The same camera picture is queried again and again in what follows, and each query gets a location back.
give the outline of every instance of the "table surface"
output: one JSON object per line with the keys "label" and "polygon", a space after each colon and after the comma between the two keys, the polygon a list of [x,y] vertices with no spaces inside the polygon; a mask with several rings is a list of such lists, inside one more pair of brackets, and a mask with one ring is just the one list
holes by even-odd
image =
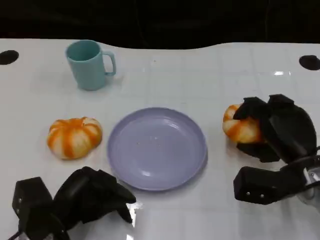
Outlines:
{"label": "table surface", "polygon": [[[278,169],[239,152],[222,131],[222,117],[244,97],[282,93],[307,110],[320,130],[320,71],[299,65],[320,55],[320,45],[226,43],[191,50],[125,49],[115,53],[118,73],[95,92],[77,88],[64,55],[72,40],[0,39],[0,52],[19,58],[0,66],[0,238],[17,230],[11,208],[15,183],[40,176],[54,195],[76,169],[111,173],[106,145],[115,124],[146,107],[168,107],[194,119],[208,145],[202,174],[183,187],[149,193],[130,188],[133,224],[115,213],[71,230],[72,240],[285,240],[319,239],[320,214],[297,197],[267,206],[234,199],[233,179],[242,166]],[[110,66],[108,59],[105,65]],[[88,116],[103,127],[103,141],[77,161],[56,159],[46,145],[56,119]]]}

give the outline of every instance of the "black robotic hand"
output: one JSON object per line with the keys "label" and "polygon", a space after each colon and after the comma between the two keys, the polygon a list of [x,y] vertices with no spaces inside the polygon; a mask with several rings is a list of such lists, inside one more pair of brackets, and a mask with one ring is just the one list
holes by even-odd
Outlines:
{"label": "black robotic hand", "polygon": [[233,181],[237,200],[270,204],[291,197],[319,183],[306,186],[304,169],[319,165],[317,135],[307,112],[288,97],[271,95],[268,102],[248,97],[235,112],[237,120],[251,117],[259,122],[265,143],[238,144],[237,148],[261,162],[282,159],[279,171],[243,167]]}
{"label": "black robotic hand", "polygon": [[85,166],[63,183],[53,199],[53,214],[67,230],[78,222],[88,223],[117,211],[127,223],[132,219],[126,204],[135,196],[117,183],[115,177]]}
{"label": "black robotic hand", "polygon": [[19,217],[18,232],[30,240],[43,240],[50,234],[56,240],[69,240],[68,230],[78,222],[88,223],[117,211],[127,222],[127,208],[135,196],[108,173],[90,167],[76,170],[63,183],[54,199],[40,177],[17,181],[12,208]]}

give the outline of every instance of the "lavender plate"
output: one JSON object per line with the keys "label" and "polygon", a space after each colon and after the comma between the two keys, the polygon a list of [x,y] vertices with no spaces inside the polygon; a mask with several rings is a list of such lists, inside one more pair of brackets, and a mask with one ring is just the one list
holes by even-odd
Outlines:
{"label": "lavender plate", "polygon": [[107,155],[120,180],[138,189],[163,191],[184,184],[205,166],[207,145],[188,116],[152,107],[129,114],[114,127]]}

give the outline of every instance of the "decorative pumpkin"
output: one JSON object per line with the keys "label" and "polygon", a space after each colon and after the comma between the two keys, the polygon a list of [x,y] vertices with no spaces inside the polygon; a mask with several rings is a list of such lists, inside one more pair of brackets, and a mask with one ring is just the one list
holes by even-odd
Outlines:
{"label": "decorative pumpkin", "polygon": [[77,159],[87,155],[102,140],[100,123],[89,117],[56,120],[49,129],[46,143],[61,159]]}
{"label": "decorative pumpkin", "polygon": [[229,106],[223,116],[222,129],[224,133],[236,143],[263,143],[259,122],[251,117],[242,120],[233,119],[239,104]]}

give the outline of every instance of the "ceramic mug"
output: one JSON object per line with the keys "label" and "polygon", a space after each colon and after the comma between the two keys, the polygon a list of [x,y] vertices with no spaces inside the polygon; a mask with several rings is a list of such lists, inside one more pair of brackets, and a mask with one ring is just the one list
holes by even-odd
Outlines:
{"label": "ceramic mug", "polygon": [[[102,51],[99,44],[92,40],[79,40],[69,45],[65,51],[73,76],[79,88],[94,91],[104,87],[107,77],[117,72],[115,55]],[[111,58],[113,71],[106,72],[103,55]]]}

